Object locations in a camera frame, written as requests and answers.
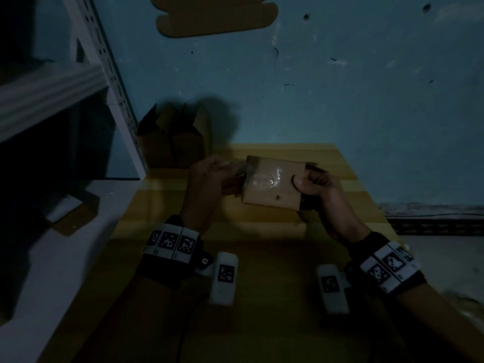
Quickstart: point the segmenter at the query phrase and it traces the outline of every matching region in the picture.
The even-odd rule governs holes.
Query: table top
[[[398,240],[383,213],[364,190],[333,144],[233,144],[214,149],[229,160],[247,155],[317,163],[339,177],[360,218],[374,231]],[[178,213],[188,170],[151,169],[136,192],[105,249],[88,273],[41,362],[70,361],[128,284],[141,259],[140,250],[152,229]],[[334,263],[342,269],[348,253],[324,231],[318,214],[242,204],[225,197],[214,223],[203,237],[205,249],[239,257],[233,307],[200,305],[184,344],[184,361],[365,361],[368,331],[360,318],[329,318],[318,290],[316,267]],[[192,278],[175,293],[173,316],[187,313],[190,303],[208,288],[209,280]],[[408,361],[403,347],[377,300],[360,300],[381,320],[386,358]],[[162,349],[173,361],[181,323],[168,319]]]

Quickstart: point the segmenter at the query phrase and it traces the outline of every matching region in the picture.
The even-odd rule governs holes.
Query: metal shelf
[[[0,142],[107,87],[99,64],[44,63],[0,86]]]

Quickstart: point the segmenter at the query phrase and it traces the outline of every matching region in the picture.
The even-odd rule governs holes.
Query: wristband
[[[195,268],[205,268],[208,263],[202,262],[206,254],[199,233],[185,228],[178,215],[154,229],[142,253],[136,274],[172,289],[178,289]]]
[[[352,259],[345,268],[348,281],[370,294],[398,295],[427,282],[414,257],[380,233],[348,245],[348,251]]]

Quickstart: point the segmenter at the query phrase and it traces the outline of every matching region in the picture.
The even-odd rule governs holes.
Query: white floor
[[[29,251],[31,268],[13,319],[0,327],[0,361],[34,363],[62,319],[84,275],[124,213],[139,181],[100,180],[99,215],[70,238],[49,230]],[[402,237],[439,291],[484,303],[484,237]]]

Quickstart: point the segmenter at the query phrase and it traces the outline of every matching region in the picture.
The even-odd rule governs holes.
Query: black cable
[[[484,214],[477,214],[477,213],[446,213],[446,214],[428,214],[428,215],[388,215],[387,218],[389,219],[396,219],[396,218],[424,218],[429,216],[446,216],[446,215],[469,215],[469,216],[484,216]]]
[[[204,293],[197,301],[193,304],[191,307],[190,311],[188,312],[188,315],[186,317],[185,323],[183,325],[183,329],[181,330],[181,337],[180,337],[180,342],[178,343],[178,351],[177,351],[177,360],[176,363],[180,362],[181,359],[181,352],[183,348],[183,342],[185,341],[185,336],[188,331],[188,326],[190,325],[190,318],[192,317],[193,311],[197,308],[197,306],[202,303],[205,299],[209,298],[209,293]]]

